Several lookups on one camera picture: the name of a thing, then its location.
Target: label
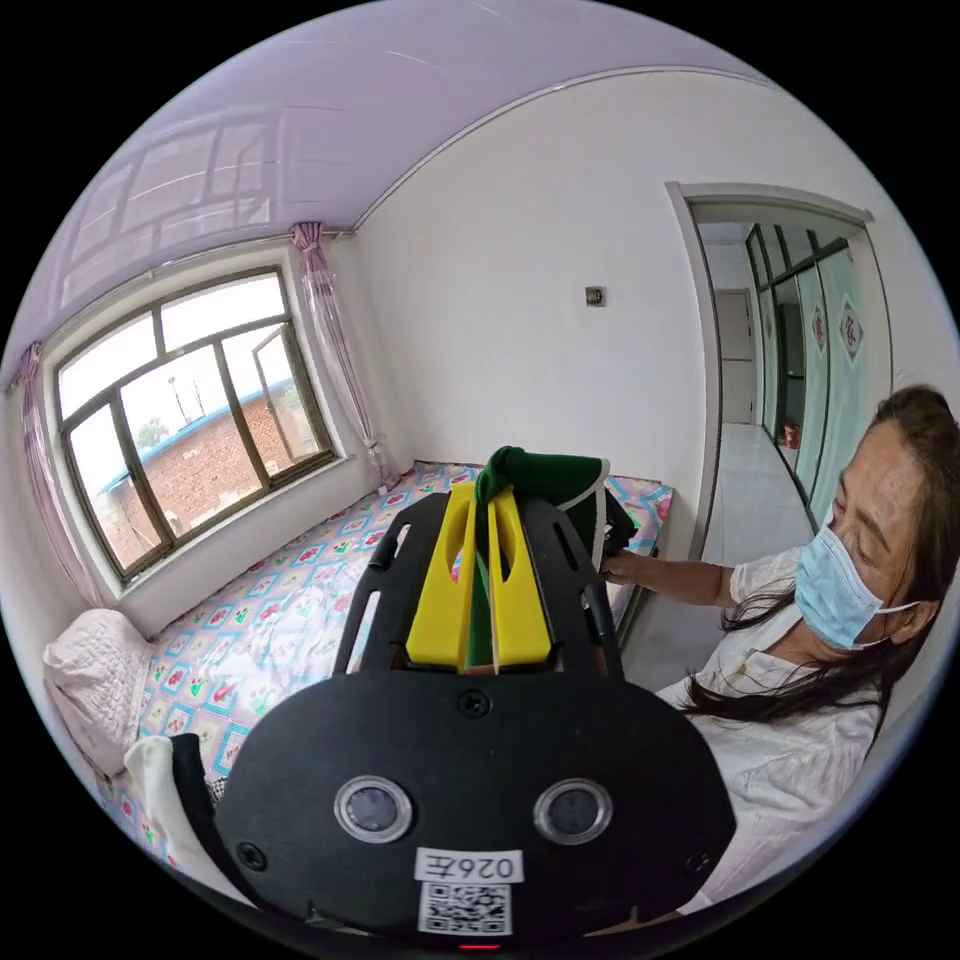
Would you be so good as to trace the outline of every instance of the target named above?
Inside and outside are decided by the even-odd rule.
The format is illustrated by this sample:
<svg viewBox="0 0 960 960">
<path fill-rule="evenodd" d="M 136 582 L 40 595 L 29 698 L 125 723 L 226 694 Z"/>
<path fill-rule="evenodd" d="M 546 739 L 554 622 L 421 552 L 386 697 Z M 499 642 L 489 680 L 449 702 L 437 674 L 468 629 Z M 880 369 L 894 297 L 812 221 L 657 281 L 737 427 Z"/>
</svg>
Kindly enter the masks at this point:
<svg viewBox="0 0 960 960">
<path fill-rule="evenodd" d="M 417 930 L 451 937 L 509 937 L 509 883 L 424 883 Z"/>
<path fill-rule="evenodd" d="M 434 850 L 417 847 L 413 879 L 421 883 L 523 883 L 523 851 Z"/>
</svg>

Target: green fabric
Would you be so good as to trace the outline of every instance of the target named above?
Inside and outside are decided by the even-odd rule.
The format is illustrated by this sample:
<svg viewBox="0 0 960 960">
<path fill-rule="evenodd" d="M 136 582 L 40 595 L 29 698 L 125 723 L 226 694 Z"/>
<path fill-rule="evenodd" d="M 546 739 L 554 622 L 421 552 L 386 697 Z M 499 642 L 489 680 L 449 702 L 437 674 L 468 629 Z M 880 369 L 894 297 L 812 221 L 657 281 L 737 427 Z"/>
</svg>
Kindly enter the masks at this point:
<svg viewBox="0 0 960 960">
<path fill-rule="evenodd" d="M 564 454 L 527 453 L 520 447 L 501 447 L 477 477 L 477 576 L 474 578 L 473 608 L 470 618 L 470 643 L 467 666 L 493 662 L 493 636 L 490 621 L 490 575 L 487 565 L 487 505 L 507 487 L 515 494 L 541 497 L 560 507 L 583 541 L 587 553 L 594 554 L 598 543 L 598 525 L 606 522 L 599 504 L 609 467 L 595 457 Z"/>
</svg>

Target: woman's arm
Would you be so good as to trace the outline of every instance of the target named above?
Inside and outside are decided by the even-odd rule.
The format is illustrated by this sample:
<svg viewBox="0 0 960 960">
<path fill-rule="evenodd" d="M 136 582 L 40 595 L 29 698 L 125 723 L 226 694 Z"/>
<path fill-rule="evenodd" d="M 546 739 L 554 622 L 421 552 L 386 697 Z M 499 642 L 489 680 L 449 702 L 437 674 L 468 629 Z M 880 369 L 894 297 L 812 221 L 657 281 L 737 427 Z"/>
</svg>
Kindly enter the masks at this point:
<svg viewBox="0 0 960 960">
<path fill-rule="evenodd" d="M 624 551 L 601 568 L 614 583 L 632 583 L 698 607 L 735 607 L 730 596 L 730 567 L 713 563 L 657 560 Z"/>
</svg>

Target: screw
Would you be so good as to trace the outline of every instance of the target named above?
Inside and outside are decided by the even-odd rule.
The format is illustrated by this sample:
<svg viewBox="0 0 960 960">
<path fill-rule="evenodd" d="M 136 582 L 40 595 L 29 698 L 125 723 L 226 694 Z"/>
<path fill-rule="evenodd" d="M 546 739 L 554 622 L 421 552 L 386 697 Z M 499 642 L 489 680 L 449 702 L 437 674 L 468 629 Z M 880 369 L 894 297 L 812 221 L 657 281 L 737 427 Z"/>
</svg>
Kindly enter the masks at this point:
<svg viewBox="0 0 960 960">
<path fill-rule="evenodd" d="M 698 850 L 696 853 L 687 857 L 687 862 L 683 865 L 687 873 L 701 873 L 713 863 L 713 857 L 705 850 Z"/>
<path fill-rule="evenodd" d="M 237 857 L 248 870 L 256 870 L 259 873 L 267 869 L 267 858 L 252 843 L 241 843 L 237 847 Z"/>
<path fill-rule="evenodd" d="M 490 712 L 490 698 L 482 690 L 467 690 L 457 700 L 457 709 L 471 720 L 479 720 Z"/>
</svg>

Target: brick building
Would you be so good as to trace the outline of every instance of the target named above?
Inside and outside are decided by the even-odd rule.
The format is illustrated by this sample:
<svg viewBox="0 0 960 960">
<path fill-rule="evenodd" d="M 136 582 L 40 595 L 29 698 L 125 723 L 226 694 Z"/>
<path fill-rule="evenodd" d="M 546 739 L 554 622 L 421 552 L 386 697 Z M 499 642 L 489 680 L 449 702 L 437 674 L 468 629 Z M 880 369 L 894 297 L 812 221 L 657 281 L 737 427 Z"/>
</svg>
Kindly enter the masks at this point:
<svg viewBox="0 0 960 960">
<path fill-rule="evenodd" d="M 320 448 L 295 390 L 240 401 L 267 473 L 281 473 Z M 174 533 L 184 534 L 259 489 L 260 482 L 228 407 L 194 420 L 140 453 L 144 472 Z M 159 543 L 129 474 L 108 484 L 94 512 L 120 565 Z"/>
</svg>

